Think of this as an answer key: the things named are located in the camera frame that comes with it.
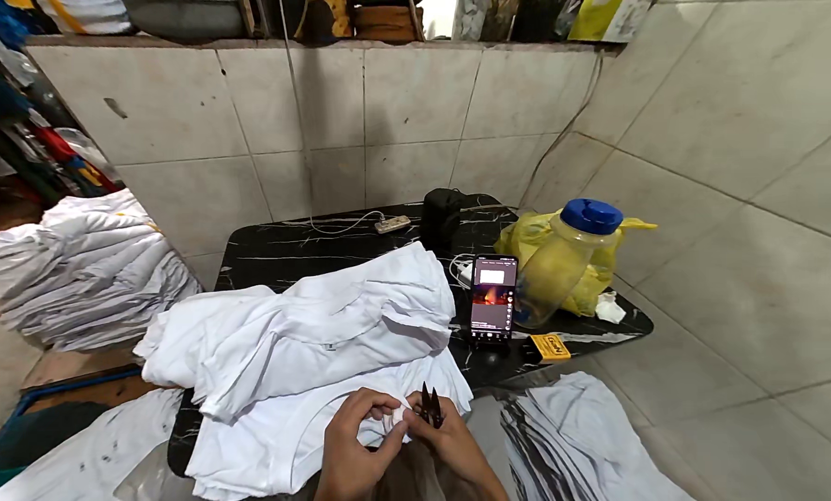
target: plastic jar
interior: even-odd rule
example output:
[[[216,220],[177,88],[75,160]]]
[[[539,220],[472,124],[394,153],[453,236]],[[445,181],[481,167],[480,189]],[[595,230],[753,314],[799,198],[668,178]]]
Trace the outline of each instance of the plastic jar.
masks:
[[[521,268],[513,320],[529,329],[543,325],[586,273],[595,250],[616,245],[623,214],[608,203],[578,198],[567,202],[552,233]]]

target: yellow plastic bag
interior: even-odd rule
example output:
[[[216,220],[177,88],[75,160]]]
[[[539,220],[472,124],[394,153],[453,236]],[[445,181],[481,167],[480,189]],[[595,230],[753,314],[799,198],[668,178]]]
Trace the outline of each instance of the yellow plastic bag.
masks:
[[[558,217],[561,211],[550,214],[527,212],[516,223],[503,228],[493,249],[499,254],[510,254],[518,257],[518,268],[523,268],[536,250],[543,244],[552,227],[548,221]],[[617,264],[617,248],[623,242],[624,229],[650,230],[657,225],[645,223],[639,218],[624,218],[617,231],[617,243],[612,247],[599,249],[592,254],[586,273],[573,288],[573,291],[561,304],[566,311],[581,316],[594,316],[594,309],[598,306],[598,294],[604,292],[613,280],[613,271]]]

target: smartphone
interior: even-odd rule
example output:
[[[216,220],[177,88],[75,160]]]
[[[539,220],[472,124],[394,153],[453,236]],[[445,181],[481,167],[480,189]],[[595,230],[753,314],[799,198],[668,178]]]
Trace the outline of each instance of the smartphone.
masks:
[[[518,258],[479,254],[472,266],[471,331],[476,340],[510,340]]]

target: hand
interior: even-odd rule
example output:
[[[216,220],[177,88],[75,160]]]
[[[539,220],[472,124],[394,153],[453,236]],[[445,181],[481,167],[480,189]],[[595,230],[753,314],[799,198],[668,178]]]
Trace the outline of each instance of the hand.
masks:
[[[459,416],[455,404],[446,397],[440,397],[440,401],[443,425],[439,429],[426,423],[415,412],[409,409],[403,411],[403,421],[409,425],[409,435],[423,438],[431,444],[449,469],[474,484],[485,498],[506,501],[508,495],[505,494],[505,488],[489,467],[486,456],[468,431],[462,416]],[[422,393],[413,392],[407,397],[407,402],[416,412],[420,411]]]
[[[360,388],[344,400],[326,427],[323,446],[323,473],[314,501],[348,501],[369,492],[397,456],[407,432],[406,422],[394,425],[376,452],[369,452],[359,441],[360,423],[369,416],[381,420],[400,406],[386,393]]]

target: phone charger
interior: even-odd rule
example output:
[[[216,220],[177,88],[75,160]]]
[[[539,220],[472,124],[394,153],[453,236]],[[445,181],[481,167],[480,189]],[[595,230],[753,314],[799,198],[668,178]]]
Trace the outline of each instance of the phone charger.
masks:
[[[474,269],[474,264],[468,263],[464,267],[457,268],[459,268],[459,280],[462,281],[462,283],[467,283],[468,286],[471,287],[471,275],[472,270]]]

